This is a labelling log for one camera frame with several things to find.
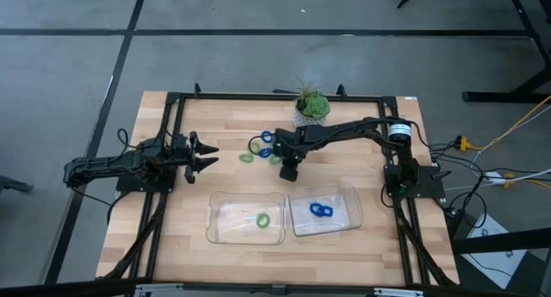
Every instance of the clear plastic container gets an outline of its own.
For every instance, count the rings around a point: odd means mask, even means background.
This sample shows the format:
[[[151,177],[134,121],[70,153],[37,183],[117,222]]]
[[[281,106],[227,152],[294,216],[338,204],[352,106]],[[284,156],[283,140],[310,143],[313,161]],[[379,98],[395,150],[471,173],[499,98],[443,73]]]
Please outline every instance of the clear plastic container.
[[[285,197],[272,194],[210,196],[207,239],[222,244],[280,244],[285,238]]]
[[[293,231],[299,237],[362,226],[362,207],[350,183],[299,188],[289,195],[288,201]],[[331,207],[332,216],[313,214],[310,211],[313,203]]]

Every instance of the mounting plate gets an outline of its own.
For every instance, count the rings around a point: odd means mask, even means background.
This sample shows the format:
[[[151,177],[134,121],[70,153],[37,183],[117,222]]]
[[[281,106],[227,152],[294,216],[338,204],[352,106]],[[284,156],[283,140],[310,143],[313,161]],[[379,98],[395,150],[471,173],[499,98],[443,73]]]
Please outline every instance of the mounting plate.
[[[419,166],[418,186],[405,191],[399,185],[399,166],[385,165],[385,182],[387,192],[395,198],[436,198],[439,201],[445,200],[446,193],[442,180],[433,180],[432,175],[438,174],[439,168],[432,166]]]
[[[119,177],[116,190],[120,192],[170,193],[174,188],[176,169],[167,171],[157,182],[139,176]]]

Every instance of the potted plant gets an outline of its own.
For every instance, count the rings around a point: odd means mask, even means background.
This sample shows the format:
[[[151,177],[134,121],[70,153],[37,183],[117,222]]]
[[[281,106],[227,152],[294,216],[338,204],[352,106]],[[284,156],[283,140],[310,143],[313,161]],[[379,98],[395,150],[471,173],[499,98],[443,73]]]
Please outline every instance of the potted plant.
[[[308,86],[303,84],[295,102],[293,124],[295,127],[321,125],[330,111],[329,101],[318,91],[318,88],[313,88],[313,84]]]

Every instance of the gray floor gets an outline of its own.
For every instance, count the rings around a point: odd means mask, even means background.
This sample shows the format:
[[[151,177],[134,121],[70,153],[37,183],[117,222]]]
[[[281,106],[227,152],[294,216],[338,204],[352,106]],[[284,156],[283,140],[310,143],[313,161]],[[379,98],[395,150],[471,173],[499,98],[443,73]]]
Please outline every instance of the gray floor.
[[[522,1],[551,47],[551,26],[539,3]],[[126,28],[134,2],[0,0],[0,28]],[[509,0],[412,0],[401,10],[397,2],[145,0],[138,28],[522,27]],[[84,153],[120,46],[121,37],[0,37],[0,174],[35,186],[31,195],[0,195],[0,269],[9,271],[0,273],[0,287],[40,280],[69,194],[62,166]],[[507,91],[541,68],[529,40],[134,37],[98,156],[120,151],[116,130],[132,130],[143,90],[190,91],[198,82],[204,91],[269,92],[296,87],[297,77],[315,80],[327,93],[343,83],[350,94],[417,96],[430,143],[464,134],[482,145],[532,105],[466,104],[461,92]],[[487,151],[480,164],[548,168],[550,121],[547,113],[519,129]],[[444,166],[454,172],[445,179],[447,187],[475,180],[462,167]],[[87,193],[112,200],[114,186],[112,180],[97,181]],[[489,214],[510,231],[551,222],[547,189],[527,183],[480,193]],[[471,208],[474,215],[481,211],[475,203]],[[106,211],[84,201],[62,282],[93,278]]]

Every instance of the white paper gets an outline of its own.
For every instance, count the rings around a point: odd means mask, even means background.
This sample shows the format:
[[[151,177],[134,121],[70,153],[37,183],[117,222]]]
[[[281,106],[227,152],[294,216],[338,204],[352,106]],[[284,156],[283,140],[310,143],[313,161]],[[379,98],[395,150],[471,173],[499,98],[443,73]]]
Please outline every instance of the white paper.
[[[483,215],[476,221],[476,226],[482,222]],[[467,238],[477,238],[491,236],[495,234],[507,233],[497,221],[487,215],[486,222],[481,228],[473,228]],[[514,275],[518,265],[523,260],[526,250],[514,250],[507,252],[462,254],[476,269],[480,270],[490,280],[496,283],[500,288],[505,289],[511,280],[511,277],[495,270],[482,268],[480,265],[501,270],[509,275]]]

